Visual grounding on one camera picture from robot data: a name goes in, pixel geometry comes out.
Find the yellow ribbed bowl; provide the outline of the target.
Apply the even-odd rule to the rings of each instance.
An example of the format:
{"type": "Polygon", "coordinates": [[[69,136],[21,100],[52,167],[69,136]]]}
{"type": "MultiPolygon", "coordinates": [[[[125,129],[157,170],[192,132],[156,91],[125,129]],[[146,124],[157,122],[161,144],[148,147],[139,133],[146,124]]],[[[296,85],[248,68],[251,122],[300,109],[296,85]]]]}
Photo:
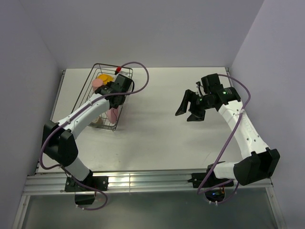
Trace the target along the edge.
{"type": "Polygon", "coordinates": [[[114,78],[111,75],[108,75],[108,74],[100,74],[100,75],[98,75],[97,78],[102,80],[104,85],[106,85],[109,82],[113,82],[114,81],[114,78]]]}

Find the pink plastic cup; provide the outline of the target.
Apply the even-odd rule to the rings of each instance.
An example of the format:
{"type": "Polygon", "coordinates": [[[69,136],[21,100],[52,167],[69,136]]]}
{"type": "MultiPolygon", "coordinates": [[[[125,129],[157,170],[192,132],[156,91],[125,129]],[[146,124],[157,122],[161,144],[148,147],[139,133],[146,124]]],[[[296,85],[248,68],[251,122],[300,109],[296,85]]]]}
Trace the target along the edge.
{"type": "Polygon", "coordinates": [[[103,86],[103,80],[96,78],[91,83],[92,90],[95,92],[99,87],[103,86]]]}

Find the pink round plate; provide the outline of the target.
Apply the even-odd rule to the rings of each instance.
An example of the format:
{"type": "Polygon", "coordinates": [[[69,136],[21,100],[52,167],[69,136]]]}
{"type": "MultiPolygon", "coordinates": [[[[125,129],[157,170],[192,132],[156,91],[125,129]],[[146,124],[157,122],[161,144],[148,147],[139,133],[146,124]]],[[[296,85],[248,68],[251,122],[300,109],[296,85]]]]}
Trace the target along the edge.
{"type": "Polygon", "coordinates": [[[118,118],[118,108],[111,108],[106,112],[107,119],[111,124],[115,124],[118,118]]]}

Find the small grey speckled bowl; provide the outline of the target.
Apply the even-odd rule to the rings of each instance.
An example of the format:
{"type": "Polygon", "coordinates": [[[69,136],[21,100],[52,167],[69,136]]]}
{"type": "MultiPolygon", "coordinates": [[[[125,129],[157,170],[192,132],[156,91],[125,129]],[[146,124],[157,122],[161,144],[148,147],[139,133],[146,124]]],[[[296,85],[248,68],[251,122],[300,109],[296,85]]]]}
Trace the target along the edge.
{"type": "Polygon", "coordinates": [[[100,126],[103,126],[103,119],[100,116],[98,116],[91,122],[91,125],[99,128],[100,126]]]}

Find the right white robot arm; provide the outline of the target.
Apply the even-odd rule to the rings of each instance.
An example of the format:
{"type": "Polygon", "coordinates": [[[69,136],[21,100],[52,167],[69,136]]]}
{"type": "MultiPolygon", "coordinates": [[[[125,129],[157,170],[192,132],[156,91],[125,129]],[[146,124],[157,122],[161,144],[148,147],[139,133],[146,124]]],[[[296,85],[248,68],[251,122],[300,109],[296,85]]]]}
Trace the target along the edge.
{"type": "Polygon", "coordinates": [[[198,188],[219,187],[237,181],[245,186],[271,178],[280,159],[277,149],[271,149],[260,137],[248,115],[241,97],[234,87],[224,87],[221,75],[214,73],[197,82],[197,92],[186,90],[176,116],[190,112],[188,122],[201,122],[206,110],[215,109],[226,121],[231,133],[215,162],[208,166],[198,188]],[[235,138],[241,151],[239,162],[222,162],[220,159],[235,138]]]}

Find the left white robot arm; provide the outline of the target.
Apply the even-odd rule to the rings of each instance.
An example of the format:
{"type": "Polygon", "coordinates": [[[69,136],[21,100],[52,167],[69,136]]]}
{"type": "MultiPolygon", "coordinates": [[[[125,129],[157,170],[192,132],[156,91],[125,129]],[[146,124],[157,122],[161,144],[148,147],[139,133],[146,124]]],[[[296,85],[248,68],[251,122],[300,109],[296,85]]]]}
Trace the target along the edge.
{"type": "Polygon", "coordinates": [[[55,160],[58,166],[76,179],[76,186],[88,190],[93,173],[78,157],[76,139],[97,116],[122,105],[133,80],[122,73],[114,81],[96,87],[92,96],[77,110],[58,122],[49,120],[43,128],[41,154],[55,160]]]}

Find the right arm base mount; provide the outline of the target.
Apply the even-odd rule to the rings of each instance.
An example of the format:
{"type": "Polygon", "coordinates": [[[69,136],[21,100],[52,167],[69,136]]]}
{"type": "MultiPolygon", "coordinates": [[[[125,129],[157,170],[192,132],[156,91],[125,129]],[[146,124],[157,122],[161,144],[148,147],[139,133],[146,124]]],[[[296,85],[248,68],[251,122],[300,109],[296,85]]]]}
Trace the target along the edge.
{"type": "MultiPolygon", "coordinates": [[[[198,188],[201,182],[206,177],[207,172],[204,173],[192,173],[191,179],[187,180],[188,183],[192,183],[193,188],[198,188]]],[[[216,185],[222,184],[224,187],[233,187],[234,182],[227,178],[216,178],[214,172],[208,177],[207,181],[204,183],[203,188],[214,187],[216,185]]]]}

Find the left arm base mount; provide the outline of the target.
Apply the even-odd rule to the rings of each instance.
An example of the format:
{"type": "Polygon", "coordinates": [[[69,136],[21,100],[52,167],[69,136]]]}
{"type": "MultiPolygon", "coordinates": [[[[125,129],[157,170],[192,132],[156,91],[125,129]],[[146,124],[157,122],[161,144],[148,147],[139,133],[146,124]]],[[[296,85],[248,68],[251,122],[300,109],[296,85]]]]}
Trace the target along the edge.
{"type": "Polygon", "coordinates": [[[98,194],[104,195],[108,201],[108,197],[104,193],[108,189],[108,181],[108,176],[93,176],[86,182],[67,177],[64,192],[75,193],[74,202],[76,205],[88,206],[94,203],[98,194]]]}

